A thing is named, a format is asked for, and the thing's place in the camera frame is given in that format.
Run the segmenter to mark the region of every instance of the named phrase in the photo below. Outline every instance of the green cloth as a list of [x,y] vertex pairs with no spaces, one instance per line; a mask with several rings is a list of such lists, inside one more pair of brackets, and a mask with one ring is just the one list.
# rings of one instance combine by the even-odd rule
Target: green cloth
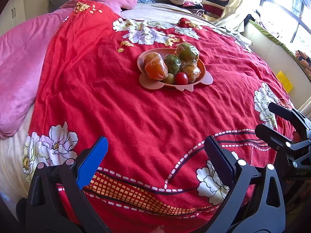
[[264,28],[262,28],[259,24],[255,23],[252,20],[249,20],[249,22],[257,29],[259,30],[263,35],[265,35],[268,39],[270,39],[273,43],[281,46],[292,58],[293,60],[298,64],[298,66],[302,69],[302,71],[305,73],[305,75],[308,77],[309,81],[311,82],[310,76],[305,72],[304,66],[300,64],[299,60],[295,57],[295,55],[284,45],[282,42],[280,42],[275,36],[273,36],[271,33],[266,31]]

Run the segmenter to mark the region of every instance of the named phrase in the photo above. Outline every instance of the pink plastic plate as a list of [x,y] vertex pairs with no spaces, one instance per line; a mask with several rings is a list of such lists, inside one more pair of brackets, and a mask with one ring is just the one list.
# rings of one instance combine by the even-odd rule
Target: pink plastic plate
[[144,88],[155,90],[155,89],[160,89],[163,86],[166,86],[166,87],[170,87],[170,88],[176,88],[180,91],[184,91],[185,89],[187,89],[188,91],[193,92],[193,86],[198,84],[198,83],[203,83],[205,85],[210,85],[213,83],[213,77],[211,76],[211,74],[208,71],[206,71],[205,65],[202,63],[202,61],[200,59],[197,62],[197,67],[201,70],[201,74],[200,74],[199,78],[197,78],[197,80],[192,84],[188,84],[188,85],[166,84],[166,83],[163,83],[160,81],[152,80],[148,77],[147,74],[145,74],[144,59],[148,53],[157,52],[161,55],[162,59],[164,59],[166,55],[174,54],[175,51],[176,51],[176,49],[172,49],[172,48],[156,48],[156,49],[151,49],[151,50],[145,51],[138,57],[137,66],[142,73],[139,77],[139,82]]

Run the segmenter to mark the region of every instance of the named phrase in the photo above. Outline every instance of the white cabinet door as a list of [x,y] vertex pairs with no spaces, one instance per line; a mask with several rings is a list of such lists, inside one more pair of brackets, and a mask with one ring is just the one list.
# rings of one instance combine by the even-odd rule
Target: white cabinet door
[[12,6],[12,0],[10,0],[0,15],[1,35],[12,29],[13,27],[15,27],[14,9]]
[[15,26],[26,21],[24,0],[12,0]]

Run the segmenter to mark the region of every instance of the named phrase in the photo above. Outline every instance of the blue patterned cloth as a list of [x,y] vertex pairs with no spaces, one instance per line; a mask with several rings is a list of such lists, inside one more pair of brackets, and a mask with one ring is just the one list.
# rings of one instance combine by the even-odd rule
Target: blue patterned cloth
[[155,3],[154,0],[138,0],[138,3]]

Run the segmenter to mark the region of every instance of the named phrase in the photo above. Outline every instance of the window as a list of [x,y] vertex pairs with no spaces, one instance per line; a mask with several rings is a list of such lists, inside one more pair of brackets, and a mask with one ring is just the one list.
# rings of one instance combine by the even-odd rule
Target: window
[[260,0],[258,10],[274,26],[271,34],[282,43],[292,51],[311,53],[311,10],[303,0]]

